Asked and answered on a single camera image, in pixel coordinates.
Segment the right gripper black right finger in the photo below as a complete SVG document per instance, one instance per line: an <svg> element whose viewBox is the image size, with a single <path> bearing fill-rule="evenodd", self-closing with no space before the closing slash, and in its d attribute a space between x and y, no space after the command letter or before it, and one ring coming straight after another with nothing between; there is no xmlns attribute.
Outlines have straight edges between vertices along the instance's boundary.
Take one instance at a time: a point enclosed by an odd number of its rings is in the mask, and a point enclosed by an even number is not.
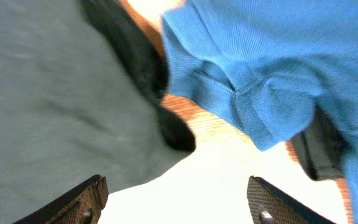
<svg viewBox="0 0 358 224"><path fill-rule="evenodd" d="M334 224L261 177L249 177L247 199L255 224Z"/></svg>

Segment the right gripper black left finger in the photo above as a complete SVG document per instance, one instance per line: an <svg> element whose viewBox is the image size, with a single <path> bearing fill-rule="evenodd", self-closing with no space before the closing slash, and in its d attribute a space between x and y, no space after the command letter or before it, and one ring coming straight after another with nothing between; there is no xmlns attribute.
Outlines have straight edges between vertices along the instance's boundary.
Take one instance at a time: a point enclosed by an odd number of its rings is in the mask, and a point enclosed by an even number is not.
<svg viewBox="0 0 358 224"><path fill-rule="evenodd" d="M97 224L108 195L106 178L94 175L14 224Z"/></svg>

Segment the dark green shorts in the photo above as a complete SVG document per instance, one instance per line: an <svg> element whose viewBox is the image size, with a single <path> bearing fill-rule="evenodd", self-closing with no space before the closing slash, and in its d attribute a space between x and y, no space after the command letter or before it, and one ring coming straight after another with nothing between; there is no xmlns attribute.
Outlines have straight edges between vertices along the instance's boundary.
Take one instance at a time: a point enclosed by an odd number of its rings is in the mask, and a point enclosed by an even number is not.
<svg viewBox="0 0 358 224"><path fill-rule="evenodd" d="M0 1L0 223L95 176L117 192L196 148L168 68L119 1Z"/></svg>

